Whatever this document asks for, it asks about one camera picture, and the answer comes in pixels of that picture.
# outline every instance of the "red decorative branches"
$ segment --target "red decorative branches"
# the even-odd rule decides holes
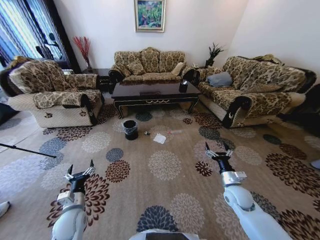
[[[74,36],[72,38],[75,45],[80,50],[84,60],[87,62],[88,60],[88,54],[89,54],[89,48],[90,48],[90,40],[86,36]]]

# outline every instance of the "vase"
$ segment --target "vase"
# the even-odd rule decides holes
[[[86,69],[87,69],[88,73],[92,73],[93,71],[92,71],[92,67],[90,65],[89,58],[85,58],[84,60],[85,60],[85,63],[86,63]]]
[[[206,61],[205,61],[205,68],[208,68],[208,66],[211,67],[211,66],[214,64],[214,62],[215,62],[215,61],[210,60],[210,59],[206,60]]]

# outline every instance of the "floral pattern carpet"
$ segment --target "floral pattern carpet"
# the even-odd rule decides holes
[[[93,159],[96,172],[86,182],[84,239],[127,240],[136,232],[165,229],[197,233],[201,239],[247,239],[223,199],[218,164],[204,152],[223,143],[248,178],[243,186],[293,239],[320,239],[320,139],[291,124],[225,129],[200,103],[185,107],[129,108],[119,120],[111,104],[98,125],[39,128],[28,112],[0,126],[0,143],[57,156],[0,149],[0,201],[12,208],[0,218],[0,239],[50,239],[62,213],[57,195],[68,191],[68,167],[80,172]],[[138,123],[136,140],[125,139],[121,123]],[[157,133],[164,144],[153,141]]]

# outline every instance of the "side table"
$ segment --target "side table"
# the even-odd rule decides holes
[[[99,75],[99,86],[98,89],[102,92],[113,93],[115,86],[109,80],[109,68],[93,68],[92,70],[85,69],[82,71],[83,74],[97,74]]]

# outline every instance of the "white wall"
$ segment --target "white wall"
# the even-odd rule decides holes
[[[274,54],[320,76],[320,0],[249,0],[228,56]]]
[[[134,0],[54,0],[70,41],[91,40],[90,60],[95,68],[109,68],[115,51],[154,47],[181,50],[187,63],[204,66],[212,41],[229,48],[248,0],[166,0],[164,33],[135,32]],[[71,43],[82,69],[85,62]],[[222,66],[227,51],[216,58]]]

